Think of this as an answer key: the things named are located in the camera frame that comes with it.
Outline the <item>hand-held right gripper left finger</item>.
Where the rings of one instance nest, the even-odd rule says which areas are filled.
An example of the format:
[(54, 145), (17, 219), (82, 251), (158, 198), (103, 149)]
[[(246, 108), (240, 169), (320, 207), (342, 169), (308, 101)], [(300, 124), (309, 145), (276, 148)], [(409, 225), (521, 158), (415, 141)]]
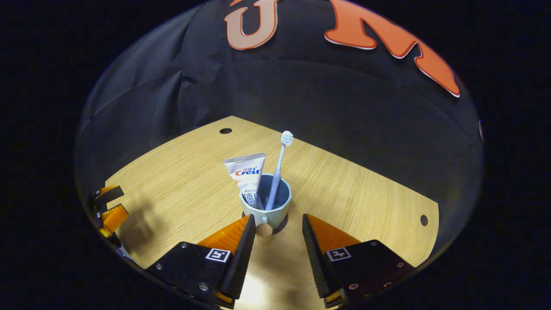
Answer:
[(241, 296), (256, 234), (248, 214), (196, 244), (179, 242), (146, 271), (191, 298), (232, 309)]

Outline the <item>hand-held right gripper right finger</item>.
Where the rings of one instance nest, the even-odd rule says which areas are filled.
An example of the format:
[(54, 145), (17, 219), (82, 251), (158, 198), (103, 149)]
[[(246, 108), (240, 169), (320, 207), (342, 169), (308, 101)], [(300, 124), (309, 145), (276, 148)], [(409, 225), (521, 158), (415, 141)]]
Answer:
[(302, 232), (325, 308), (356, 308), (416, 272), (381, 241), (359, 241), (311, 214), (303, 215)]

